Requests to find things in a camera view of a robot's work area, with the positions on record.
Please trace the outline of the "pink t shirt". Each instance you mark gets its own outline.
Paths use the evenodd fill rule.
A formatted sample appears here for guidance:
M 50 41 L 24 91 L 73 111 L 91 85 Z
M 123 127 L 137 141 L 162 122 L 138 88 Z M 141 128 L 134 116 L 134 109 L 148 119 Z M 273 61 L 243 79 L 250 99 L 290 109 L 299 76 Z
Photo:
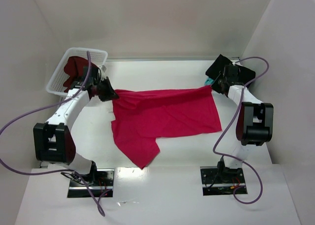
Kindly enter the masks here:
M 158 138 L 222 130 L 210 86 L 151 91 L 117 90 L 111 122 L 114 143 L 143 169 L 160 153 Z

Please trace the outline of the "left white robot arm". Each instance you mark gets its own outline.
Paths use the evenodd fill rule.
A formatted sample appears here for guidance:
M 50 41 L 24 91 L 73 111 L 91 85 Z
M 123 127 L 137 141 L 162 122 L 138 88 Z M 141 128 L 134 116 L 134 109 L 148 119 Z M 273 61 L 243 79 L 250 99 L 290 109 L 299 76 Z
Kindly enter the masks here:
M 100 174 L 93 160 L 76 151 L 71 129 L 82 109 L 95 96 L 101 101 L 119 97 L 102 68 L 85 66 L 83 74 L 72 81 L 65 102 L 46 122 L 37 123 L 33 128 L 36 159 L 72 170 L 71 180 L 77 183 L 85 180 L 88 185 L 94 184 Z

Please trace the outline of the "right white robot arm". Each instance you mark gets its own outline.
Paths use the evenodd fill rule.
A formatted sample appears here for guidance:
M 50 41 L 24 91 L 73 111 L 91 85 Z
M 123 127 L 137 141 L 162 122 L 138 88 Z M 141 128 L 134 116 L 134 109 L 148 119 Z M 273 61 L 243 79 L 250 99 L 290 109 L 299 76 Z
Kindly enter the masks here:
M 215 61 L 206 71 L 213 80 L 212 89 L 232 100 L 237 105 L 235 134 L 240 146 L 228 155 L 221 153 L 216 169 L 203 175 L 203 182 L 230 183 L 241 176 L 242 164 L 251 150 L 250 146 L 261 146 L 269 142 L 273 134 L 274 107 L 258 100 L 248 86 L 255 80 L 256 73 L 230 60 Z

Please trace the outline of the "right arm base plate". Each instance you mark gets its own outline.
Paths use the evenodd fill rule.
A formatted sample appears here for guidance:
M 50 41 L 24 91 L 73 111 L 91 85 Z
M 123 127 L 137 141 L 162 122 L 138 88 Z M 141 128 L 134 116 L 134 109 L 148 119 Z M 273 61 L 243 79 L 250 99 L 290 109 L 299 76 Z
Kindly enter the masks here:
M 241 168 L 219 172 L 217 167 L 200 168 L 202 190 L 204 196 L 247 194 L 246 182 Z

